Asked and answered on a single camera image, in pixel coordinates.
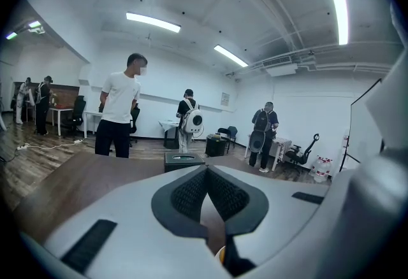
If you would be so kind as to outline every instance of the white t-shirt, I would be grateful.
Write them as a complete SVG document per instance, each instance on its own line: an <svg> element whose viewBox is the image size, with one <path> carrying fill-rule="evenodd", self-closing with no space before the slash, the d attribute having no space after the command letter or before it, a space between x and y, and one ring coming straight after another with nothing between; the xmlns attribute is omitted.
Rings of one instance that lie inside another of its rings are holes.
<svg viewBox="0 0 408 279"><path fill-rule="evenodd" d="M133 100L139 100L140 83L123 72L112 73L102 88L108 94L102 119L114 123L129 123Z"/></svg>

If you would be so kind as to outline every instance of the desk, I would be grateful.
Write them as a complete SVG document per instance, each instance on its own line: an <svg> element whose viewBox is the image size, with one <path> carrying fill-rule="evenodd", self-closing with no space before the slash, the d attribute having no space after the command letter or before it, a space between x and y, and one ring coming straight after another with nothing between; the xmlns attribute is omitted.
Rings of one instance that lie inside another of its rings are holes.
<svg viewBox="0 0 408 279"><path fill-rule="evenodd" d="M177 127L180 124L180 121L175 120L159 120L160 126L164 129L164 143L163 145L169 149L178 149L179 148L179 131ZM171 144L167 142L167 134L170 129L175 129L174 142Z"/></svg>
<svg viewBox="0 0 408 279"><path fill-rule="evenodd" d="M65 108L65 109L60 109L60 108L50 108L51 114L52 114L52 125L54 126L54 112L56 111L58 113L58 136L61 136L61 112L62 111L73 111L73 108Z"/></svg>
<svg viewBox="0 0 408 279"><path fill-rule="evenodd" d="M207 164L259 174L229 155L204 158ZM80 152L44 179L13 212L20 230L43 244L58 225L113 189L164 173L163 160L106 157ZM200 222L208 228L208 246L214 255L225 245L224 222L207 196Z"/></svg>
<svg viewBox="0 0 408 279"><path fill-rule="evenodd" d="M247 154L248 154L248 147L249 147L250 137L251 137L251 135L249 134L248 135L248 144L247 144L247 148L245 149L245 155L244 155L245 159L247 158ZM275 171L278 160L283 161L283 156L291 148L292 141L290 139L275 138L274 141L273 141L272 146L274 146L274 145L276 146L276 153L275 153L275 160L273 162L273 166L272 166L272 169L271 169L272 171Z"/></svg>
<svg viewBox="0 0 408 279"><path fill-rule="evenodd" d="M86 139L88 136L87 136L87 130L88 130L88 115L91 115L92 116L92 118L95 118L95 117L102 117L102 113L100 113L100 112L98 112L98 111L84 111L84 139ZM96 132L96 125L95 125L95 122L94 122L94 129L92 130L92 133L93 134L95 134L95 132Z"/></svg>
<svg viewBox="0 0 408 279"><path fill-rule="evenodd" d="M33 111L33 120L35 124L36 123L36 105L31 106L30 100L25 101L25 121L26 122L28 122L28 109L31 109Z"/></svg>

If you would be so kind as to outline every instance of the office chair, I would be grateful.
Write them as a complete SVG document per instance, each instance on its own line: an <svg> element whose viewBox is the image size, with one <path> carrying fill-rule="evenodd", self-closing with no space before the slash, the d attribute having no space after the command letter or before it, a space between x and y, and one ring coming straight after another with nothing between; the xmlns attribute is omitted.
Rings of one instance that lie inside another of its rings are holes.
<svg viewBox="0 0 408 279"><path fill-rule="evenodd" d="M315 134L313 136L313 142L310 144L307 149L304 151L303 154L298 155L300 153L301 147L298 145L294 145L296 148L291 148L292 150L288 151L285 153L285 156L290 158L290 161L293 161L293 164L295 165L295 169L298 172L298 176L300 176L300 170L296 167L297 164L305 164L307 162L307 159L309 158L309 154L311 153L311 148L313 147L313 144L319 141L319 135Z"/></svg>
<svg viewBox="0 0 408 279"><path fill-rule="evenodd" d="M217 134L225 134L226 136L221 136L224 140L227 141L226 148L227 154L230 150L230 142L231 142L231 131L229 129L219 128Z"/></svg>
<svg viewBox="0 0 408 279"><path fill-rule="evenodd" d="M87 103L86 101L84 101L84 96L76 97L75 102L74 102L74 110L72 111L72 116L67 119L62 120L62 123L65 126L69 127L69 131L65 133L64 138L67 135L73 134L74 139L75 139L75 133L77 131L77 126L80 126L84 122L82 118L82 113L84 112L86 104Z"/></svg>
<svg viewBox="0 0 408 279"><path fill-rule="evenodd" d="M229 126L228 129L231 131L231 141L233 142L233 148L235 148L235 141L237 140L238 129L235 126Z"/></svg>
<svg viewBox="0 0 408 279"><path fill-rule="evenodd" d="M136 103L136 106L130 112L130 114L132 116L132 127L130 128L130 134L134 134L137 131L136 120L138 119L139 113L140 113L139 104ZM133 147L132 142L131 142L132 140L135 143L138 142L138 140L136 138L132 138L132 136L130 136L130 140L129 140L129 146L130 147Z"/></svg>

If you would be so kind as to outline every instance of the man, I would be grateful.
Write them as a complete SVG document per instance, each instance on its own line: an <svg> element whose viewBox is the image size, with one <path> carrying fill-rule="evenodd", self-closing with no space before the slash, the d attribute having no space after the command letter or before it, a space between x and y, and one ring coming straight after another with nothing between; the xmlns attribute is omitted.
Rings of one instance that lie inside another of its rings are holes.
<svg viewBox="0 0 408 279"><path fill-rule="evenodd" d="M20 89L17 94L17 103L16 103L16 113L15 113L15 122L17 125L22 125L21 121L21 110L24 104L24 98L28 93L28 85L31 83L31 78L27 78L25 82L21 83Z"/></svg>
<svg viewBox="0 0 408 279"><path fill-rule="evenodd" d="M192 133L186 133L182 129L184 116L190 110L190 107L186 103L186 99L190 101L193 108L196 106L196 101L193 99L193 90L187 89L184 92L184 100L181 100L178 104L178 110L176 114L176 116L180 119L180 124L178 125L178 152L181 154L188 153L190 142L193 138Z"/></svg>
<svg viewBox="0 0 408 279"><path fill-rule="evenodd" d="M48 134L45 129L45 121L47 119L50 96L52 95L52 90L50 90L50 84L52 82L51 76L48 75L44 77L44 81L42 81L36 89L36 132L39 135Z"/></svg>
<svg viewBox="0 0 408 279"><path fill-rule="evenodd" d="M106 80L100 97L104 107L96 132L95 154L109 155L113 141L116 157L129 158L130 112L140 95L140 83L135 76L144 75L146 71L147 59L131 54L125 72L112 73Z"/></svg>
<svg viewBox="0 0 408 279"><path fill-rule="evenodd" d="M265 142L263 143L262 147L262 159L261 159L261 167L259 171L262 173L267 173L268 170L266 165L268 164L269 159L269 151L272 146L272 140L275 138L276 135L276 128L279 126L278 116L276 112L273 111L273 103L268 102L265 104L264 110L268 113L269 124L271 124L271 128L265 132ZM254 117L252 118L252 123L255 124L255 121L258 115L261 113L261 109L259 109ZM251 156L249 157L249 164L254 167L256 163L256 157L258 154L256 152L251 152Z"/></svg>

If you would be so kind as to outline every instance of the fluorescent light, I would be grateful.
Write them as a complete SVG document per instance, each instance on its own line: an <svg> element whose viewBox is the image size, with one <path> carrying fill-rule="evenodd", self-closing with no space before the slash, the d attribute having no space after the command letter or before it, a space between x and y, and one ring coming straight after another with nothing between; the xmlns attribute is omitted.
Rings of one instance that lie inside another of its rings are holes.
<svg viewBox="0 0 408 279"><path fill-rule="evenodd" d="M158 27L162 27L164 29L173 31L173 32L179 32L181 29L181 26L179 25L175 25L175 24L171 24L165 21L161 21L158 20L156 18L152 18L152 17L144 17L143 15L138 15L138 14L133 14L133 13L126 13L126 18L128 20L132 20L132 21L138 21L138 22L143 22L143 23L148 23L148 24L152 24L152 25L156 25Z"/></svg>
<svg viewBox="0 0 408 279"><path fill-rule="evenodd" d="M12 33L10 33L7 37L6 37L6 39L13 39L15 36L17 35L17 33L15 33L15 32L12 32Z"/></svg>
<svg viewBox="0 0 408 279"><path fill-rule="evenodd" d="M347 15L346 0L334 0L336 7L337 26L339 28L339 45L349 42L349 18Z"/></svg>
<svg viewBox="0 0 408 279"><path fill-rule="evenodd" d="M30 23L28 26L29 27L39 27L41 25L41 23L39 23L38 21L35 21L33 23Z"/></svg>
<svg viewBox="0 0 408 279"><path fill-rule="evenodd" d="M234 62L237 64L241 65L243 68L248 66L248 64L241 59L239 59L237 56L231 54L228 50L225 50L222 46L217 45L214 47L215 50L218 52L222 53L224 56L227 56L229 59L232 59Z"/></svg>

